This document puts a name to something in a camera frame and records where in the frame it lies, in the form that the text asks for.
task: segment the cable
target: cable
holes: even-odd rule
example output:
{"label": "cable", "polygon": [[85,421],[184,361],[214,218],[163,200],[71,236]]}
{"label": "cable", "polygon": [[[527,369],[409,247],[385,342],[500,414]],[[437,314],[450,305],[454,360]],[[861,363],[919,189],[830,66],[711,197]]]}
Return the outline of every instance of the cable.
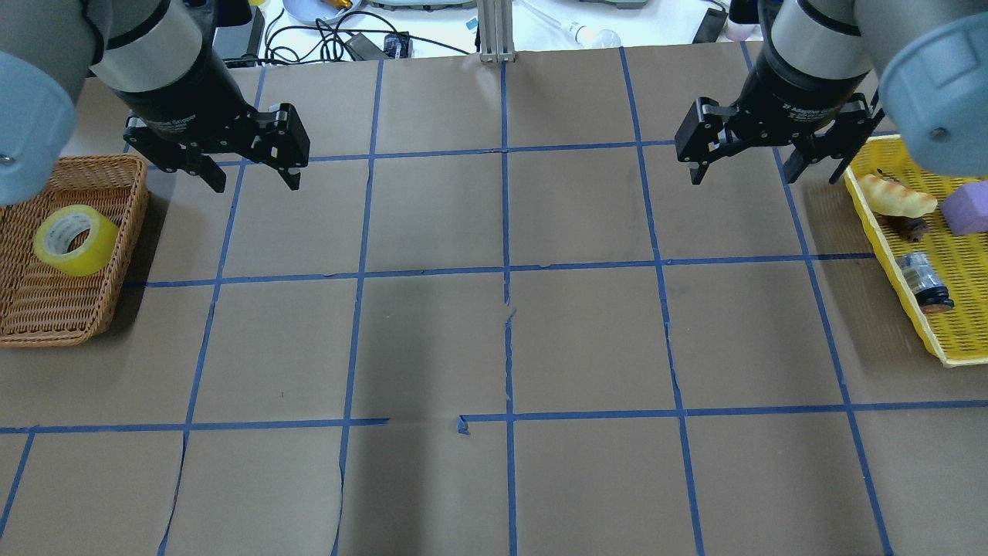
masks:
{"label": "cable", "polygon": [[[347,14],[344,14],[343,17],[341,17],[339,20],[337,20],[337,22],[334,25],[332,25],[332,26],[330,24],[328,24],[324,20],[316,20],[314,26],[309,26],[309,25],[288,25],[288,26],[282,27],[282,28],[277,29],[277,30],[275,30],[275,31],[272,32],[272,28],[274,27],[275,22],[277,22],[284,14],[285,14],[285,10],[282,9],[282,11],[278,14],[278,16],[275,17],[275,19],[273,19],[271,21],[271,23],[268,24],[268,27],[265,30],[265,33],[264,33],[264,37],[265,37],[264,56],[244,56],[242,58],[230,58],[230,59],[225,60],[225,61],[227,61],[229,63],[237,63],[237,62],[252,61],[253,60],[253,61],[264,62],[264,63],[274,63],[274,64],[277,64],[277,65],[292,65],[292,64],[300,64],[300,63],[315,63],[315,62],[320,62],[320,61],[325,61],[325,62],[343,61],[344,60],[344,55],[347,53],[347,50],[346,50],[346,41],[343,39],[343,37],[341,37],[341,35],[340,35],[341,33],[346,34],[349,37],[352,37],[356,33],[395,33],[395,34],[398,33],[398,30],[387,19],[385,19],[385,18],[383,18],[383,17],[381,17],[378,14],[375,14],[373,12],[367,12],[367,11],[363,11],[363,10],[356,10],[356,11],[349,12]],[[389,30],[380,30],[380,29],[342,29],[342,25],[343,25],[343,23],[346,20],[350,19],[353,16],[358,16],[358,15],[370,16],[372,18],[375,18],[377,20],[380,20],[381,22],[383,22],[383,23],[385,23],[387,25],[387,27],[389,28]],[[299,55],[297,50],[295,50],[294,48],[291,48],[289,46],[272,46],[272,43],[274,42],[274,40],[278,37],[278,35],[280,33],[284,32],[284,31],[295,30],[295,29],[302,29],[302,30],[307,30],[307,31],[316,31],[316,32],[318,32],[319,33],[319,40],[318,40],[318,42],[316,43],[315,46],[313,46],[308,52],[306,52],[303,55]],[[417,36],[414,36],[414,35],[409,35],[408,37],[410,39],[415,40],[415,41],[421,41],[423,43],[429,43],[431,45],[436,45],[436,46],[441,46],[443,48],[448,48],[450,50],[453,50],[453,51],[458,52],[458,53],[461,53],[461,54],[470,54],[470,52],[467,52],[466,50],[463,50],[461,48],[457,48],[455,46],[447,45],[447,44],[441,43],[439,41],[434,41],[432,39],[426,39],[424,37],[417,37]],[[319,51],[319,58],[312,59],[312,60],[306,60],[306,58],[308,58],[309,56],[313,55],[317,50]]]}

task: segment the white desk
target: white desk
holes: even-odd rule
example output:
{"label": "white desk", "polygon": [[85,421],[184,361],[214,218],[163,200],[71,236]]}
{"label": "white desk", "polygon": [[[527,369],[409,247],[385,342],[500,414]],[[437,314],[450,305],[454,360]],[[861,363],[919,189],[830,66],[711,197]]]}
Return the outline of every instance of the white desk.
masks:
{"label": "white desk", "polygon": [[[538,6],[559,20],[578,21],[601,29],[617,32],[624,46],[684,45],[691,43],[706,9],[714,7],[704,0],[651,0],[641,9],[619,10],[613,6],[577,0],[537,0]],[[262,10],[268,21],[282,11],[282,0],[269,0]],[[425,37],[474,51],[474,31],[466,24],[477,16],[476,8],[448,8],[425,12],[422,10],[383,10],[365,5],[365,10],[377,13],[394,24],[399,31]],[[570,50],[578,47],[560,31],[539,20],[525,6],[515,3],[514,38],[516,50]],[[276,23],[276,29],[298,25],[286,13]],[[345,28],[385,29],[382,22],[367,16],[354,16],[346,21]],[[756,31],[754,39],[761,35]],[[378,46],[383,44],[384,34],[369,34]],[[299,54],[307,52],[319,40],[314,31],[292,30],[279,35],[275,45],[290,46]],[[451,55],[451,50],[424,42],[413,41],[414,57]]]}

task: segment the bread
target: bread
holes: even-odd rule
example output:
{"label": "bread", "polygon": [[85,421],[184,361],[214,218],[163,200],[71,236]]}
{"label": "bread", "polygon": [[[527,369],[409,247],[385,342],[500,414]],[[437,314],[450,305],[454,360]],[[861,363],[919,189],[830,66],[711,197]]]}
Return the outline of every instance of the bread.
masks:
{"label": "bread", "polygon": [[868,207],[880,215],[920,218],[937,208],[936,197],[913,191],[897,181],[866,174],[858,183]]}

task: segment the black device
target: black device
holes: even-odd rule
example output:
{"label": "black device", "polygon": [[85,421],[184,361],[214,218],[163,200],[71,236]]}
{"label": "black device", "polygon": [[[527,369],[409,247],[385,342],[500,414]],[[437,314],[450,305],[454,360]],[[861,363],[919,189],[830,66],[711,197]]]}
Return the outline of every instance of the black device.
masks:
{"label": "black device", "polygon": [[350,57],[354,61],[363,61],[370,59],[388,59],[387,55],[384,54],[384,50],[377,47],[370,39],[367,38],[363,33],[357,33],[353,35],[348,41],[343,43],[344,48],[350,53]]}
{"label": "black device", "polygon": [[[139,27],[144,33],[151,33],[148,30],[156,25],[170,25],[186,34],[194,33],[189,26],[202,31],[198,53],[188,56],[191,62],[179,79],[164,86],[115,87],[114,92],[132,110],[123,139],[162,171],[184,170],[200,176],[220,193],[225,189],[226,174],[208,155],[236,152],[271,166],[289,189],[298,189],[299,170],[308,164],[309,138],[295,107],[282,103],[270,112],[256,110],[244,100],[212,47],[213,37],[222,33],[217,28],[231,26],[243,28],[258,42],[264,23],[261,20],[259,26],[256,16],[256,9],[251,10],[245,0],[198,1],[188,11],[159,0]],[[129,59],[128,53],[121,56],[121,65],[139,63]]]}
{"label": "black device", "polygon": [[412,38],[407,33],[388,33],[384,36],[384,54],[389,58],[412,57]]}
{"label": "black device", "polygon": [[727,12],[707,8],[706,15],[703,16],[703,21],[700,22],[700,28],[697,29],[697,34],[693,37],[693,44],[716,43],[726,23]]}
{"label": "black device", "polygon": [[[792,183],[809,164],[824,157],[850,160],[883,116],[880,110],[873,115],[873,104],[855,93],[867,70],[855,74],[851,66],[840,78],[821,77],[793,67],[780,55],[772,29],[781,6],[769,0],[739,1],[731,6],[731,20],[738,23],[751,22],[757,8],[765,42],[737,100],[720,106],[713,99],[697,98],[676,131],[677,158],[690,165],[694,184],[700,184],[709,165],[719,158],[752,146],[788,144],[795,151],[783,169],[785,180]],[[812,7],[805,0],[793,0],[789,9]],[[853,37],[858,32],[854,26],[825,19],[817,12],[811,15],[816,18],[811,21],[835,33]],[[788,33],[784,38],[792,37]],[[828,125],[825,133],[817,135]],[[832,181],[844,167],[838,168]]]}
{"label": "black device", "polygon": [[226,67],[250,67],[257,65],[256,60],[261,49],[261,36],[264,34],[264,13],[252,7],[253,17],[243,25],[217,27],[212,39],[212,48],[220,58],[237,59],[227,62]]}

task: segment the yellow tape roll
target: yellow tape roll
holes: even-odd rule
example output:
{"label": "yellow tape roll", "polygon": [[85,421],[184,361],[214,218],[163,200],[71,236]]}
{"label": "yellow tape roll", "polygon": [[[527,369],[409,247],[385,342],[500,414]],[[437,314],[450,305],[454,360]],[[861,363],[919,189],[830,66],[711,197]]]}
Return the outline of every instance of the yellow tape roll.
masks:
{"label": "yellow tape roll", "polygon": [[[69,251],[72,240],[89,231],[82,245]],[[35,256],[70,276],[102,270],[114,255],[117,225],[86,205],[69,205],[44,219],[35,233]]]}

